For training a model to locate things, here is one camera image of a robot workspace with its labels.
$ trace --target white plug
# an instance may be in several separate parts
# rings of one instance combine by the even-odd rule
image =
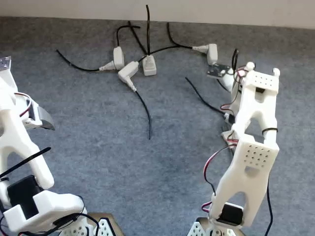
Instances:
[[[202,45],[198,47],[192,47],[193,50],[207,54],[207,62],[209,65],[213,65],[218,61],[218,47],[215,43],[208,45]]]
[[[114,48],[114,60],[99,68],[100,71],[104,70],[120,70],[125,66],[124,54],[121,47]]]
[[[157,65],[153,55],[148,55],[142,60],[143,72],[145,76],[156,75]]]
[[[132,61],[128,65],[126,65],[123,69],[118,72],[118,77],[121,81],[127,84],[132,91],[136,92],[137,89],[133,85],[131,81],[131,77],[134,76],[135,73],[138,71],[139,62]]]

